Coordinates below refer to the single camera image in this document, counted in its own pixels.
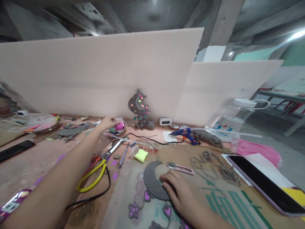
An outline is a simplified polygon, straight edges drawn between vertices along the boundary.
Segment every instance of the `left arm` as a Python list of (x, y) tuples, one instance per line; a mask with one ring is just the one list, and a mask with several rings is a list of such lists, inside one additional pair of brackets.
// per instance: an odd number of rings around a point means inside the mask
[(84, 175), (101, 134), (119, 121), (106, 117), (45, 176), (23, 203), (0, 225), (6, 228), (54, 228)]

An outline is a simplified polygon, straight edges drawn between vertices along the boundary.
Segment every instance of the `blue glue gun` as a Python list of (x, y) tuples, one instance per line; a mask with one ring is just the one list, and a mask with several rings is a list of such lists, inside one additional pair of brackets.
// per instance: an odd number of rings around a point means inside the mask
[(200, 145), (200, 142), (198, 142), (196, 139), (194, 139), (190, 133), (191, 133), (191, 128), (185, 128), (185, 129), (179, 129), (179, 130), (175, 130), (173, 132), (171, 132), (169, 135), (173, 135), (173, 136), (178, 136), (178, 135), (182, 135), (187, 137), (190, 141), (192, 145)]

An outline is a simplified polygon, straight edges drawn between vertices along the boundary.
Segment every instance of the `black wire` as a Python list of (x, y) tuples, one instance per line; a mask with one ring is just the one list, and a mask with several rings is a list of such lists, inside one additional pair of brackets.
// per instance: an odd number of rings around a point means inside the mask
[[(128, 133), (128, 134), (126, 134), (124, 137), (122, 137), (122, 138), (125, 138), (125, 137), (127, 137), (128, 135), (133, 135), (133, 136), (136, 136), (136, 135), (134, 135), (133, 133)], [(154, 142), (156, 142), (156, 143), (159, 143), (159, 144), (161, 144), (161, 145), (168, 145), (169, 143), (183, 143), (184, 142), (184, 139), (183, 139), (183, 141), (182, 142), (168, 142), (168, 143), (161, 143), (161, 142), (158, 142), (158, 141), (156, 141), (156, 140), (153, 140), (153, 139), (151, 139), (151, 138), (148, 138), (148, 137), (145, 137), (145, 136), (136, 136), (136, 137), (138, 137), (138, 138), (146, 138), (146, 139), (148, 139), (148, 140), (151, 140), (151, 141), (154, 141)]]
[(82, 204), (82, 203), (85, 203), (85, 202), (89, 202), (89, 201), (92, 201), (92, 200), (94, 200), (94, 199), (96, 199), (96, 198), (99, 198), (99, 197), (101, 197), (102, 195), (104, 195), (104, 194), (110, 189), (110, 185), (111, 185), (110, 174), (109, 174), (109, 171), (108, 171), (108, 168), (107, 168), (107, 167), (106, 167), (106, 171), (107, 171), (107, 175), (108, 175), (108, 179), (109, 179), (109, 186), (108, 186), (108, 188), (107, 188), (104, 192), (102, 192), (102, 193), (100, 193), (100, 194), (98, 194), (98, 195), (96, 195), (96, 196), (92, 196), (92, 197), (89, 197), (89, 198), (87, 198), (87, 199), (84, 199), (84, 200), (80, 200), (80, 201), (74, 202), (74, 203), (70, 204), (68, 207), (66, 207), (65, 211), (66, 211), (68, 208), (70, 208), (70, 207), (72, 207), (72, 206), (74, 206), (74, 205)]

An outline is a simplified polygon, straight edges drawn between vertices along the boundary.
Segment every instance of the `crescent moon cutout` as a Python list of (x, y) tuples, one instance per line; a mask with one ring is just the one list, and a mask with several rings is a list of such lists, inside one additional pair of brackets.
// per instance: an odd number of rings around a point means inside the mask
[(144, 183), (149, 193), (155, 198), (170, 200), (165, 188), (156, 179), (155, 170), (159, 164), (162, 164), (162, 161), (153, 161), (146, 166), (143, 174)]

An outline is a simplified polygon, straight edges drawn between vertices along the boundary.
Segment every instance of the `yellow sponge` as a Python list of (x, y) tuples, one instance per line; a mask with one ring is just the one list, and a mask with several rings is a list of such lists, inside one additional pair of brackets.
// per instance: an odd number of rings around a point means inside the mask
[(140, 162), (144, 163), (147, 155), (148, 153), (146, 151), (139, 149), (138, 153), (134, 157), (138, 159)]

